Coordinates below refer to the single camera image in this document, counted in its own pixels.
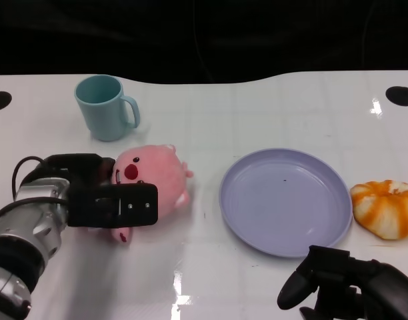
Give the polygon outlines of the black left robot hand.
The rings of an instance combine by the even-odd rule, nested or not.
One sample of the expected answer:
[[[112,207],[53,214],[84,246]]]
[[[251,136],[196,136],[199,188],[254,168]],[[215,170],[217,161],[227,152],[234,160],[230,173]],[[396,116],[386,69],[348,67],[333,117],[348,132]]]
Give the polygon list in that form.
[[[52,173],[68,178],[70,227],[118,229],[153,225],[158,220],[157,187],[150,183],[113,183],[115,160],[92,153],[52,155]]]

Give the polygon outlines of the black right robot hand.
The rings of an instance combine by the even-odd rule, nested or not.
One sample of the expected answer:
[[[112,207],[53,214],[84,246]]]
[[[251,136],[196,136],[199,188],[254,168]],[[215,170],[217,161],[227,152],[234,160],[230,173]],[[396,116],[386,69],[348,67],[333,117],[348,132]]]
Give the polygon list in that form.
[[[312,293],[316,304],[300,308],[303,319],[408,319],[408,276],[348,251],[310,246],[281,289],[278,307],[292,309]]]

